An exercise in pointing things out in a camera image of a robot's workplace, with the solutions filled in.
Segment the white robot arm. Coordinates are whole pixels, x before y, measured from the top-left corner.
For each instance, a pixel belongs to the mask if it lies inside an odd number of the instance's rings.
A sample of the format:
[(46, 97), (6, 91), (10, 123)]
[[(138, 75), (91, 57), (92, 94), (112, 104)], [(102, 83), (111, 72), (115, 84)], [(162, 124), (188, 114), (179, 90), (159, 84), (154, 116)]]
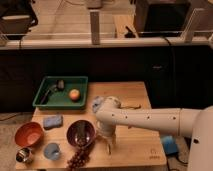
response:
[(113, 96), (97, 97), (92, 110), (99, 132), (112, 136), (117, 125), (156, 130), (191, 139), (187, 171), (213, 171), (213, 106), (205, 109), (125, 109)]

